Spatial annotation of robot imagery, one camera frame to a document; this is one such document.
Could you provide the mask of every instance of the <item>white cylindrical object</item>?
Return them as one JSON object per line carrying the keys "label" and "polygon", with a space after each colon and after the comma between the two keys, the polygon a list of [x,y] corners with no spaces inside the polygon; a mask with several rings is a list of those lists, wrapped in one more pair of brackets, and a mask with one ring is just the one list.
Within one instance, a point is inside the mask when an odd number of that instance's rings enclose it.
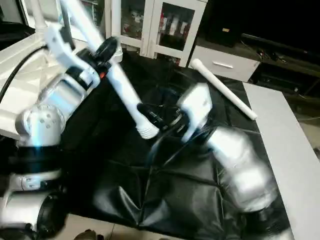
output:
{"label": "white cylindrical object", "polygon": [[144,139],[155,137],[159,129],[138,111],[137,105],[141,103],[141,100],[120,65],[113,62],[106,76],[135,121],[140,135]]}
{"label": "white cylindrical object", "polygon": [[121,48],[121,0],[111,0],[111,36],[116,37],[118,45],[113,55],[115,62],[122,61],[123,52]]}
{"label": "white cylindrical object", "polygon": [[95,53],[104,42],[104,39],[84,7],[79,0],[61,0],[61,4],[68,10],[77,28],[87,40],[89,48]]}
{"label": "white cylindrical object", "polygon": [[32,15],[34,18],[34,28],[37,33],[43,33],[47,28],[45,18],[42,14],[39,0],[31,0]]}
{"label": "white cylindrical object", "polygon": [[204,76],[213,86],[216,87],[227,99],[229,99],[234,105],[236,105],[244,114],[246,114],[251,120],[257,118],[257,114],[252,111],[240,98],[238,98],[229,88],[226,87],[215,75],[212,74],[199,59],[191,61],[193,69],[197,70]]}

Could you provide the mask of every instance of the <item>drawer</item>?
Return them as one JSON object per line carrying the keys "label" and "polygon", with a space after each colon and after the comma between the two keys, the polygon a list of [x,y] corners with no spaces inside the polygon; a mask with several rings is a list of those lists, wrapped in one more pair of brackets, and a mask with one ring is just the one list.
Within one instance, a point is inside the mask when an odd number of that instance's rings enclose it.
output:
{"label": "drawer", "polygon": [[259,61],[235,56],[202,46],[195,46],[191,60],[201,62],[215,75],[247,82],[259,65]]}

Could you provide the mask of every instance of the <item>drawer handle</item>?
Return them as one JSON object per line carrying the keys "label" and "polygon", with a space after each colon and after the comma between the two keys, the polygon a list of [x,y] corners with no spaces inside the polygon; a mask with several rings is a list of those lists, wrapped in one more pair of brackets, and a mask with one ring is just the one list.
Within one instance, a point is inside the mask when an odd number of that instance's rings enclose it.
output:
{"label": "drawer handle", "polygon": [[216,62],[216,61],[212,61],[212,62],[213,62],[214,65],[225,67],[227,69],[233,69],[234,68],[232,65],[227,65],[227,64],[224,64],[224,63]]}

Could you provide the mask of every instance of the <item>glass cabinet door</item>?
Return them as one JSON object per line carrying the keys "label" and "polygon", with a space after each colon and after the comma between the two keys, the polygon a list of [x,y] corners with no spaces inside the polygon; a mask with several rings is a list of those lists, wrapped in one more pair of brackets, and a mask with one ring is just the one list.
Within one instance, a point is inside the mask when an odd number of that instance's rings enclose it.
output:
{"label": "glass cabinet door", "polygon": [[155,0],[148,57],[185,67],[205,7],[200,0]]}
{"label": "glass cabinet door", "polygon": [[[23,10],[25,12],[28,25],[32,28],[35,27],[35,19],[33,16],[31,1],[22,0]],[[84,9],[92,19],[94,25],[100,30],[101,34],[106,34],[105,24],[105,0],[80,0]],[[57,24],[63,25],[62,11],[60,7],[60,0],[39,0],[42,15],[47,25]],[[86,41],[80,30],[76,27],[72,17],[69,14],[70,28],[72,37],[82,41]]]}
{"label": "glass cabinet door", "polygon": [[138,48],[140,55],[146,56],[154,0],[120,1],[121,43]]}

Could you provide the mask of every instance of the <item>black cloth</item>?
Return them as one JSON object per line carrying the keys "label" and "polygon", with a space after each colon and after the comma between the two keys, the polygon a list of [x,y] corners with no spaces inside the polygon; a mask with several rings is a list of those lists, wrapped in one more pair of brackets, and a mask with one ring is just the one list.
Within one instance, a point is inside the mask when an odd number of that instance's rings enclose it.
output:
{"label": "black cloth", "polygon": [[[125,73],[144,103],[157,105],[170,121],[181,94],[206,80],[195,70],[124,54]],[[242,82],[219,77],[249,104]],[[212,86],[210,126],[238,128],[250,137],[257,155],[269,159],[255,121],[248,119]],[[68,156],[68,199],[74,214],[197,240],[241,239],[246,220],[225,197],[221,168],[199,143],[163,163],[181,142],[169,137],[151,168],[145,167],[152,142],[143,140],[107,80],[68,121],[62,148]]]}

